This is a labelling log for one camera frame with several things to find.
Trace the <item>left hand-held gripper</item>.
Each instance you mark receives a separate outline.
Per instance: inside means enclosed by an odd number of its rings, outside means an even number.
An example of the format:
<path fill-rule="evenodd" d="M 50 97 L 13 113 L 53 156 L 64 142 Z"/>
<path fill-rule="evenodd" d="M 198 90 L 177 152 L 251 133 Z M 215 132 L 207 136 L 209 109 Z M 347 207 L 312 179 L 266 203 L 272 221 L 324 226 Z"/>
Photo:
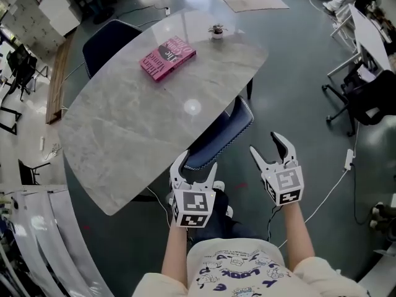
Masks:
<path fill-rule="evenodd" d="M 170 166 L 171 193 L 168 203 L 176 226 L 183 228 L 203 228 L 206 226 L 215 202 L 213 190 L 217 162 L 215 162 L 203 183 L 188 184 L 182 170 L 188 159 L 189 150 L 180 154 Z"/>

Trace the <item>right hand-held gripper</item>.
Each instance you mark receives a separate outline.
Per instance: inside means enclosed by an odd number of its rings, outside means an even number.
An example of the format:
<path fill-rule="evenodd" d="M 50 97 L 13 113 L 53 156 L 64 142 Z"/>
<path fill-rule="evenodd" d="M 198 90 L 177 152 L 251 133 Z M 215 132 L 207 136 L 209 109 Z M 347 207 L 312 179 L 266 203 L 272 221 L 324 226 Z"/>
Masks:
<path fill-rule="evenodd" d="M 276 206 L 283 206 L 301 200 L 304 190 L 304 180 L 301 166 L 296 160 L 294 145 L 277 132 L 270 133 L 277 146 L 282 164 L 275 161 L 267 162 L 252 146 L 250 153 L 261 170 L 264 187 Z"/>

